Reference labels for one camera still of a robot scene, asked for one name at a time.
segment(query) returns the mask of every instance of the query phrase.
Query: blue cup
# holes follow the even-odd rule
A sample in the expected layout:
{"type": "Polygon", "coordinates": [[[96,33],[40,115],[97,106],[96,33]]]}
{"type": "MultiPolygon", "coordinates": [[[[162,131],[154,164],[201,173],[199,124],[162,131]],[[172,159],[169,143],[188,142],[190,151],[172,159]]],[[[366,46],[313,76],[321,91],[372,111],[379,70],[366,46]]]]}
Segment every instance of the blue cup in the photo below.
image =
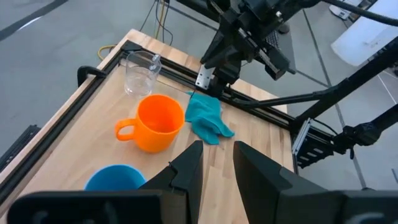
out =
{"type": "Polygon", "coordinates": [[[146,182],[143,174],[132,166],[118,164],[97,170],[85,190],[136,190],[146,182]]]}

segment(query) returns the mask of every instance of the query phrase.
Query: wooden table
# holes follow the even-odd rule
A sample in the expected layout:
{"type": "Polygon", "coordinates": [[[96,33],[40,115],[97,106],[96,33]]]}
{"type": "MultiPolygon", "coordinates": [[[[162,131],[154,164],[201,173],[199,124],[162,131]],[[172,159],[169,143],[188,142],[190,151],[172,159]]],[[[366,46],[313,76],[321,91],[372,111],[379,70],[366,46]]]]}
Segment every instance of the wooden table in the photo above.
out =
{"type": "MultiPolygon", "coordinates": [[[[131,30],[98,68],[103,68],[126,40],[138,43],[191,70],[197,71],[200,68],[198,59],[136,30],[131,30]]],[[[1,223],[5,223],[6,210],[17,197],[41,190],[80,190],[95,170],[108,164],[130,164],[140,169],[146,179],[151,179],[167,166],[169,161],[198,139],[192,133],[190,123],[185,123],[172,146],[158,154],[142,152],[133,141],[118,141],[114,136],[116,121],[134,116],[137,105],[137,100],[124,92],[124,71],[125,68],[121,65],[109,74],[57,140],[0,206],[1,223]]],[[[92,81],[93,77],[89,77],[35,138],[0,173],[0,182],[21,162],[92,81]]],[[[270,93],[242,80],[238,80],[233,88],[257,100],[275,98],[270,93]]],[[[175,98],[186,109],[190,98],[186,91],[189,90],[191,89],[159,75],[154,92],[175,98]]],[[[244,141],[293,171],[290,134],[278,126],[233,106],[222,103],[222,108],[222,120],[236,134],[231,139],[221,139],[218,146],[205,144],[200,223],[247,223],[234,174],[233,143],[235,140],[244,141]]],[[[277,108],[286,111],[286,106],[277,108]]]]}

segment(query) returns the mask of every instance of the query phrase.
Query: clear plastic cup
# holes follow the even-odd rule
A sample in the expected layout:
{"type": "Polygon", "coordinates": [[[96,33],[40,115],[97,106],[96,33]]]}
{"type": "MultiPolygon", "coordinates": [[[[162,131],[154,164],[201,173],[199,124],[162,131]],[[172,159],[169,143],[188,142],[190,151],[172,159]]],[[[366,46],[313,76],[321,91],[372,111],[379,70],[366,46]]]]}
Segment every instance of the clear plastic cup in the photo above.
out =
{"type": "Polygon", "coordinates": [[[130,53],[126,58],[124,90],[128,95],[137,97],[151,94],[161,68],[158,54],[145,51],[130,53]]]}

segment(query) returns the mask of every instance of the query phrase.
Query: towel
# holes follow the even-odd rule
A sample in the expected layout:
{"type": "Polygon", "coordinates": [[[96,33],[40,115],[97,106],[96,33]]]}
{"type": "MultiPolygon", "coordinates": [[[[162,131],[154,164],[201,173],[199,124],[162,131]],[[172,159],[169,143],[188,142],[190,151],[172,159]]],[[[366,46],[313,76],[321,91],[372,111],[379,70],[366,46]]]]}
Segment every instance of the towel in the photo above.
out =
{"type": "Polygon", "coordinates": [[[217,98],[189,92],[191,99],[185,120],[191,122],[192,131],[207,144],[219,144],[218,136],[230,138],[234,133],[221,120],[221,103],[217,98]]]}

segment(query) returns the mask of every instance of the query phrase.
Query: concrete floor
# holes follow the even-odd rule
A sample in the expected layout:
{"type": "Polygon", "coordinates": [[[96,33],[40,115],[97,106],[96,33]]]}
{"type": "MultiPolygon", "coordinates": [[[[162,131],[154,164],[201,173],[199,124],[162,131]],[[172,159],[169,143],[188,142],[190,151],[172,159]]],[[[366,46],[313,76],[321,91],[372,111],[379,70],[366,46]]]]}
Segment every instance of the concrete floor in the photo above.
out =
{"type": "MultiPolygon", "coordinates": [[[[44,7],[51,1],[0,2],[2,29],[44,7]]],[[[139,29],[151,1],[67,1],[31,25],[0,41],[0,152],[4,152],[30,124],[43,126],[76,90],[80,65],[97,66],[96,51],[114,44],[129,29],[139,29]]],[[[176,9],[211,27],[217,23],[172,1],[176,9]]],[[[154,11],[143,32],[154,36],[154,11]]],[[[324,90],[350,76],[358,68],[340,60],[330,44],[346,27],[320,3],[297,13],[289,21],[295,66],[302,73],[286,74],[273,81],[259,63],[242,68],[241,78],[277,96],[324,90]]],[[[167,28],[174,33],[173,46],[200,58],[215,31],[181,13],[170,10],[167,28]]],[[[347,124],[369,121],[398,100],[398,79],[381,73],[328,111],[319,120],[338,132],[347,124]]],[[[289,105],[298,115],[313,103],[289,105]]],[[[398,189],[392,169],[398,169],[398,150],[393,141],[398,125],[383,133],[373,146],[355,147],[356,158],[336,154],[300,169],[300,175],[328,189],[398,189]]]]}

